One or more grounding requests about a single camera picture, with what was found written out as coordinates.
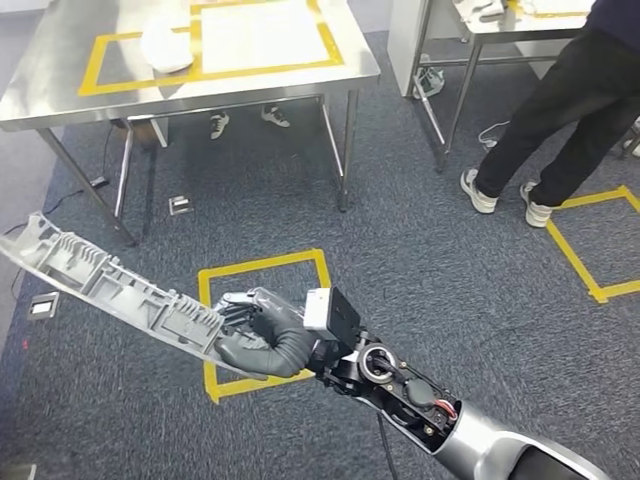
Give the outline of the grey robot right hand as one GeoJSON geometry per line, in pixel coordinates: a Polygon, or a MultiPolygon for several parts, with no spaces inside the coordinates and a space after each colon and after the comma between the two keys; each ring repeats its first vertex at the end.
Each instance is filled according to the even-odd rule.
{"type": "Polygon", "coordinates": [[[223,319],[215,351],[244,372],[294,377],[306,367],[315,344],[302,310],[263,287],[226,293],[214,310],[223,319]]]}

